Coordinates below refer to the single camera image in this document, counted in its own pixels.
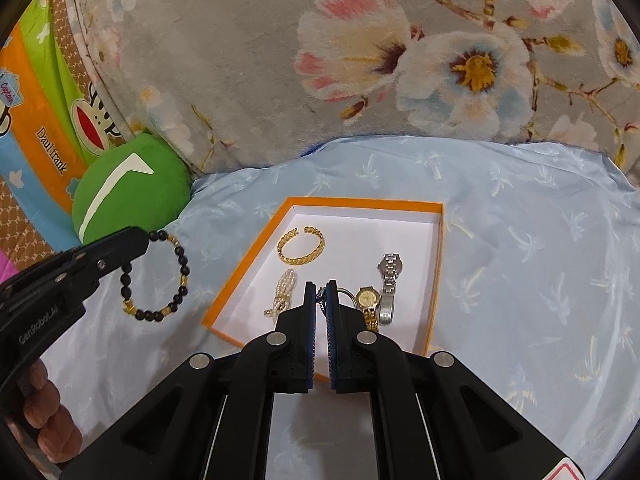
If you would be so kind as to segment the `person's left hand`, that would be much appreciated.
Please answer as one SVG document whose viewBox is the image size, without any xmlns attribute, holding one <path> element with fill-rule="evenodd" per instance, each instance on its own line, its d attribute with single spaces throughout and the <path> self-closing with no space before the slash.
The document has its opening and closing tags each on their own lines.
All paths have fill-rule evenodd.
<svg viewBox="0 0 640 480">
<path fill-rule="evenodd" d="M 81 432 L 41 360 L 32 364 L 26 377 L 34 388 L 23 406 L 27 425 L 38 430 L 36 443 L 49 462 L 66 463 L 80 452 Z"/>
</svg>

